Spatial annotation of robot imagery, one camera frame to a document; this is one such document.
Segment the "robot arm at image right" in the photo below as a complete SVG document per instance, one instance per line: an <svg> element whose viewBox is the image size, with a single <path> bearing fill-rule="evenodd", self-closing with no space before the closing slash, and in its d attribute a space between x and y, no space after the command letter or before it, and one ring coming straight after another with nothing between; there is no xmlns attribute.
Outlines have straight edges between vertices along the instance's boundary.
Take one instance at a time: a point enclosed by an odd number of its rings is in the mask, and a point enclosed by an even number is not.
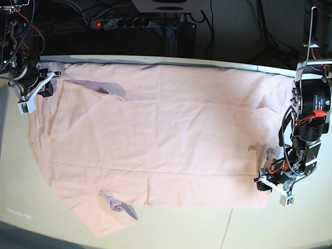
<svg viewBox="0 0 332 249"><path fill-rule="evenodd" d="M331 1L309 1L309 6L290 107L279 130L283 157L273 159L254 179L260 191L281 184L286 197L315 171L320 137L329 130L331 115Z"/></svg>

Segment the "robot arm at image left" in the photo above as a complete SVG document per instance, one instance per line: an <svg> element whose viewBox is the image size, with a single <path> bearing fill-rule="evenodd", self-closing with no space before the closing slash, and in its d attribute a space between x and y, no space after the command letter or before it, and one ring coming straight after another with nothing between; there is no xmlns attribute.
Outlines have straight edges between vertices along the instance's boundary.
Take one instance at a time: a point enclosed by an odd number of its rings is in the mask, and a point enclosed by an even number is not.
<svg viewBox="0 0 332 249"><path fill-rule="evenodd" d="M33 91L43 97L53 94L48 82L36 89L49 73L39 68L43 51L34 47L38 38L45 47L44 36L34 24L36 7L36 1L1 1L1 74L22 98Z"/></svg>

